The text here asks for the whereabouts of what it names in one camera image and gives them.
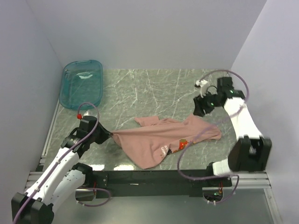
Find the pink printed t shirt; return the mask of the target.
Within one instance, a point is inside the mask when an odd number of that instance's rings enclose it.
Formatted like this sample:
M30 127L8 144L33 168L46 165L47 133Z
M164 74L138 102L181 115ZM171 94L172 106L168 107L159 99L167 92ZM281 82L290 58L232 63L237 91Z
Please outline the pink printed t shirt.
M190 142L219 140L220 129L190 114L184 121L158 116L135 118L138 128L112 132L115 143L139 168L159 165L166 156L183 150Z

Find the teal plastic bin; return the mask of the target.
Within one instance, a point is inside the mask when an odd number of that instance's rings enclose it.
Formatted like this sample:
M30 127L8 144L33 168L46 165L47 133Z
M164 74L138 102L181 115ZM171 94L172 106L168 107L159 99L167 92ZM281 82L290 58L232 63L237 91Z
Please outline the teal plastic bin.
M59 103L67 109L91 109L99 106L103 96L103 68L96 60L76 61L67 64L63 69Z

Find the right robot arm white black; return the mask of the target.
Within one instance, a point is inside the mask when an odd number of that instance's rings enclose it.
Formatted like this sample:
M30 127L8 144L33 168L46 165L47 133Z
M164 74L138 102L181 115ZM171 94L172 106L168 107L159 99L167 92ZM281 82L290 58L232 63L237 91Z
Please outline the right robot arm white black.
M245 96L241 90L233 87L231 77L221 77L217 80L216 94L209 92L210 84L206 80L197 80L195 87L200 94L193 99L195 109L193 114L203 117L216 107L223 107L233 125L236 143L228 157L212 163L212 169L205 174L205 181L210 186L216 186L221 181L221 175L232 172L264 171L272 147L270 138L266 138L256 127L248 111Z

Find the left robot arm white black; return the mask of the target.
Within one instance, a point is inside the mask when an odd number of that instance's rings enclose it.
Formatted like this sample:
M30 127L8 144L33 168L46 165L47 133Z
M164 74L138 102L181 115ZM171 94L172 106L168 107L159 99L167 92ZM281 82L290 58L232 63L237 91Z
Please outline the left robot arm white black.
M16 193L11 201L14 224L50 224L60 205L77 189L91 193L97 188L92 167L79 162L92 143L102 144L111 133L94 116L77 115L80 124L67 136L55 159L25 193Z

